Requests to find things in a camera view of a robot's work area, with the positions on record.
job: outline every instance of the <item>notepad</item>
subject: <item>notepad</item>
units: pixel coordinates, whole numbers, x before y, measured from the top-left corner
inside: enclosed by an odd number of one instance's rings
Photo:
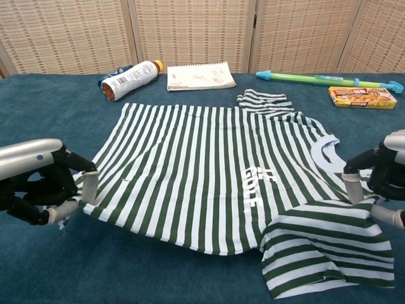
[[[225,89],[236,86],[228,62],[167,68],[167,91]]]

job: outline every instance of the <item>green water gun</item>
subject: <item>green water gun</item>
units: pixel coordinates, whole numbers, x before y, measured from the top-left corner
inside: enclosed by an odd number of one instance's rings
[[[396,81],[390,81],[388,84],[379,82],[360,81],[355,79],[344,79],[343,77],[325,76],[325,75],[296,75],[273,73],[270,70],[257,72],[256,76],[265,80],[286,80],[293,82],[305,82],[310,84],[318,84],[321,86],[339,86],[339,87],[384,87],[388,90],[394,91],[397,94],[402,93],[404,86]]]

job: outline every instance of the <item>robotic hand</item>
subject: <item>robotic hand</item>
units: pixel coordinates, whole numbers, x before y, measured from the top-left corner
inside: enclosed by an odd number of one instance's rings
[[[405,129],[389,134],[377,147],[347,161],[342,177],[351,203],[364,199],[359,171],[367,168],[373,168],[367,182],[370,190],[389,200],[405,201]],[[405,226],[402,210],[395,213],[375,207],[372,215],[396,226]]]
[[[78,208],[76,201],[68,201],[78,193],[70,169],[84,172],[82,197],[93,203],[98,182],[96,166],[68,151],[59,139],[38,139],[0,148],[0,211],[6,210],[32,225],[53,224],[65,218]],[[28,180],[35,173],[42,178]],[[25,195],[21,198],[16,193]],[[54,205],[58,207],[42,212],[36,207]]]

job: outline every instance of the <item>cardboard box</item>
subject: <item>cardboard box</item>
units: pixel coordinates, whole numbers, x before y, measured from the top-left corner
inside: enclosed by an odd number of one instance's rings
[[[335,106],[351,108],[394,109],[397,100],[384,87],[330,87]]]

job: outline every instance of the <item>blue tablecloth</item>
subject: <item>blue tablecloth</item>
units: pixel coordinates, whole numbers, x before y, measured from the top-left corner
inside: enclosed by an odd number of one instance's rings
[[[245,89],[284,93],[294,108],[319,120],[339,139],[343,159],[373,148],[405,129],[405,93],[394,110],[337,108],[328,87],[266,82],[235,74],[231,89],[168,92],[166,76],[107,101],[97,86],[102,75],[16,75],[0,80],[0,146],[55,137],[91,159],[117,123],[124,103],[235,106]],[[405,84],[405,74],[344,75]],[[405,203],[385,203],[405,208]],[[395,255],[395,289],[355,286],[306,294],[280,303],[403,303],[405,231],[379,223]],[[74,213],[64,232],[37,227],[0,213],[0,303],[268,303],[261,253],[209,256],[135,235]]]

